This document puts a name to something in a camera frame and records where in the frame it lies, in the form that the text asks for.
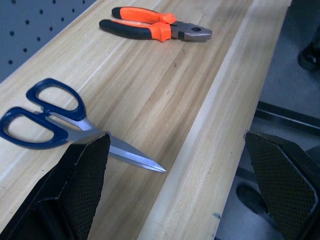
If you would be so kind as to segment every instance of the pegboard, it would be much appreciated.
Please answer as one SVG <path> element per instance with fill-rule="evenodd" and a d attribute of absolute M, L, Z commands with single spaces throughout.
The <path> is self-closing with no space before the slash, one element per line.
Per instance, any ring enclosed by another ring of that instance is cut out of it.
<path fill-rule="evenodd" d="M 96 0 L 1 0 L 0 82 Z"/>

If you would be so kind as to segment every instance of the pliers head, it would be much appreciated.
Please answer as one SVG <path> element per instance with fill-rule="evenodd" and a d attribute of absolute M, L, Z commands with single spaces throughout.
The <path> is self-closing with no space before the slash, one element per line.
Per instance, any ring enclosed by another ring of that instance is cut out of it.
<path fill-rule="evenodd" d="M 188 42 L 206 42 L 210 40 L 213 32 L 210 29 L 192 23 L 175 21 L 170 24 L 171 37 Z"/>

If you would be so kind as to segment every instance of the blue scissor handle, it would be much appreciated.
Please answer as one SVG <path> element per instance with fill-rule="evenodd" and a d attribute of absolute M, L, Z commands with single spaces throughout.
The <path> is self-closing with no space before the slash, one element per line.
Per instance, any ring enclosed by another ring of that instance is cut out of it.
<path fill-rule="evenodd" d="M 53 132 L 53 137 L 46 142 L 27 142 L 19 140 L 9 135 L 9 124 L 16 118 L 25 116 L 37 124 L 45 127 Z M 45 119 L 45 113 L 35 114 L 22 107 L 16 106 L 9 109 L 6 114 L 0 119 L 0 137 L 12 142 L 13 144 L 29 149 L 50 149 L 63 145 L 67 142 L 68 132 L 54 125 Z"/>
<path fill-rule="evenodd" d="M 56 87 L 56 88 L 62 89 L 64 91 L 70 93 L 71 95 L 73 95 L 78 102 L 78 106 L 76 107 L 76 109 L 65 110 L 61 107 L 55 106 L 51 103 L 48 103 L 46 101 L 39 99 L 38 98 L 39 93 L 42 90 L 50 88 L 50 87 Z M 31 102 L 43 107 L 44 113 L 57 113 L 62 116 L 65 116 L 69 119 L 72 119 L 74 121 L 81 121 L 82 119 L 84 119 L 87 116 L 85 104 L 82 101 L 79 94 L 75 90 L 73 90 L 71 87 L 69 87 L 68 85 L 66 85 L 62 82 L 59 82 L 53 78 L 46 78 L 46 79 L 38 82 L 36 85 L 34 85 L 32 88 L 30 88 L 26 92 L 26 98 L 29 99 Z"/>

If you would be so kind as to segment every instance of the light wood surface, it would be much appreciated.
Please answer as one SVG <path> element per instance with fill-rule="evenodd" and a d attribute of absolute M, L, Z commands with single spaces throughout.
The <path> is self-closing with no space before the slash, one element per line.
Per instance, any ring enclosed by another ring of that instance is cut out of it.
<path fill-rule="evenodd" d="M 167 173 L 108 159 L 89 239 L 213 239 L 289 0 L 98 0 L 0 84 L 0 116 L 39 108 L 26 91 L 55 78 L 83 98 L 88 119 Z M 213 30 L 206 43 L 125 39 L 99 29 L 111 9 L 174 13 Z M 42 98 L 72 108 L 61 91 Z M 10 132 L 48 131 L 19 119 Z M 0 139 L 0 231 L 68 144 L 30 150 Z"/>

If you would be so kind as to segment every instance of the floor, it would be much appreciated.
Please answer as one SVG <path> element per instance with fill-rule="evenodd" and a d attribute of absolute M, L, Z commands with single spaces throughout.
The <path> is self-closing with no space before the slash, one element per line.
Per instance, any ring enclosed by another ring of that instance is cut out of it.
<path fill-rule="evenodd" d="M 306 71 L 297 63 L 299 52 L 309 44 L 318 24 L 320 1 L 292 1 L 265 80 L 261 101 L 320 118 L 320 72 Z M 320 137 L 259 118 L 253 119 L 251 130 L 288 139 L 304 150 L 320 145 Z M 279 232 L 238 200 L 236 188 L 243 183 L 259 191 L 246 148 L 230 189 L 216 239 L 282 240 Z"/>

